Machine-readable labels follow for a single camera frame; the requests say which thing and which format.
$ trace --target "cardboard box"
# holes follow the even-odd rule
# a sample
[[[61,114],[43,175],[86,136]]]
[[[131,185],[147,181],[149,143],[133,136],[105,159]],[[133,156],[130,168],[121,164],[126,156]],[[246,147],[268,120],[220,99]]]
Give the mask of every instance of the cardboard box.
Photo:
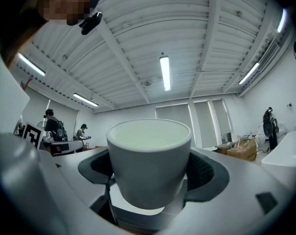
[[[226,151],[228,156],[247,161],[254,161],[257,156],[257,143],[255,139],[241,140],[239,147]]]
[[[235,142],[231,142],[230,145],[233,147],[235,145]],[[226,143],[217,145],[216,148],[218,149],[216,150],[216,152],[226,155],[226,151],[230,149],[230,145],[227,145]]]

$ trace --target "person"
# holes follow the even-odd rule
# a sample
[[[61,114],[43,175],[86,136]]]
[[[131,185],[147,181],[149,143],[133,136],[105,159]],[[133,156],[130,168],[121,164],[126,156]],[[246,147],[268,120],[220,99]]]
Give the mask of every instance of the person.
[[[86,140],[84,130],[88,129],[86,124],[82,124],[80,129],[76,132],[75,140]]]
[[[52,109],[47,109],[44,118],[47,119],[45,131],[51,131],[54,141],[62,141],[58,135],[59,120],[54,116]]]
[[[99,0],[26,0],[11,7],[9,22],[2,30],[0,53],[8,68],[20,48],[48,21],[75,25],[87,19]]]

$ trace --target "ceiling beam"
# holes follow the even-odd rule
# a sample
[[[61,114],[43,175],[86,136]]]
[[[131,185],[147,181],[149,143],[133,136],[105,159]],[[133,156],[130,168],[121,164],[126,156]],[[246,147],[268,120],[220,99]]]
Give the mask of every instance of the ceiling beam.
[[[262,47],[263,42],[271,28],[271,19],[272,15],[274,13],[274,7],[273,7],[273,1],[268,0],[268,5],[265,13],[265,17],[262,21],[261,27],[259,29],[259,32],[257,34],[257,37],[252,44],[247,56],[241,63],[240,67],[237,69],[237,71],[245,71],[248,64],[250,64],[257,51]],[[223,92],[227,92],[233,85],[238,81],[238,79],[241,77],[240,74],[233,74],[233,76],[230,78],[230,80],[226,83],[226,85],[223,87]]]
[[[85,85],[83,82],[79,81],[78,79],[71,76],[65,70],[57,66],[53,61],[51,61],[44,53],[42,53],[34,44],[29,44],[28,48],[29,52],[32,53],[36,58],[39,58],[44,64],[48,67],[48,72],[54,72],[58,74],[61,78],[65,79],[71,85],[75,86],[80,92],[84,93],[84,96],[91,95],[95,98],[96,103],[105,104],[109,106],[111,109],[116,109],[115,105],[104,98],[103,96],[99,95],[96,91]]]
[[[201,55],[201,60],[197,68],[197,71],[204,71],[205,65],[208,62],[210,52],[213,48],[213,43],[215,41],[215,36],[218,31],[220,9],[221,9],[221,0],[209,0],[209,19],[208,19],[206,40],[205,40],[203,52]],[[200,74],[197,74],[195,76],[192,87],[191,87],[190,98],[194,96],[196,85],[201,80],[201,77],[202,76]]]
[[[141,93],[141,95],[144,97],[145,101],[149,103],[149,97],[146,91],[144,90],[142,84],[140,83],[136,73],[134,72],[131,64],[129,63],[127,57],[125,56],[124,52],[122,51],[119,43],[114,38],[110,28],[102,19],[101,23],[97,26],[97,31],[100,33],[100,35],[103,37],[103,39],[108,44],[109,48],[112,50],[118,61],[121,63],[122,67],[130,77],[130,79],[133,81],[133,83],[136,85],[137,89]]]

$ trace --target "man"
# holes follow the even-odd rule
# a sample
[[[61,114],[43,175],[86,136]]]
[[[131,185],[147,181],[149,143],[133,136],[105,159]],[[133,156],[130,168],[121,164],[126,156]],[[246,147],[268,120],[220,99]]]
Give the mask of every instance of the man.
[[[86,124],[82,124],[80,129],[76,132],[76,137],[75,140],[86,140],[88,138],[85,137],[85,132],[84,130],[88,129]]]
[[[46,131],[51,131],[54,141],[62,141],[60,135],[58,135],[59,120],[54,116],[52,109],[47,109],[44,118],[47,119]]]

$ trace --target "white panel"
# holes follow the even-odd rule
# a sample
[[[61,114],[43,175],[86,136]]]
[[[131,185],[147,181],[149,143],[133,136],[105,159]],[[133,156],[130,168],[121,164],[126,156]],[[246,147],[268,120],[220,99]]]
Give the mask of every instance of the white panel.
[[[29,100],[0,57],[0,132],[13,133]]]
[[[208,102],[195,103],[197,117],[200,126],[202,147],[208,148],[217,145],[215,128],[212,121]]]
[[[217,113],[221,135],[231,132],[222,100],[214,100],[212,103]]]
[[[49,98],[31,88],[27,88],[25,92],[30,100],[23,111],[23,122],[29,122],[32,125],[37,126],[39,122],[44,120],[44,114],[47,109]]]
[[[161,119],[168,119],[186,124],[192,131],[192,147],[195,147],[193,126],[188,104],[173,105],[156,108],[156,116]]]
[[[64,123],[68,139],[72,140],[78,111],[51,100],[49,109],[53,109],[54,116]]]

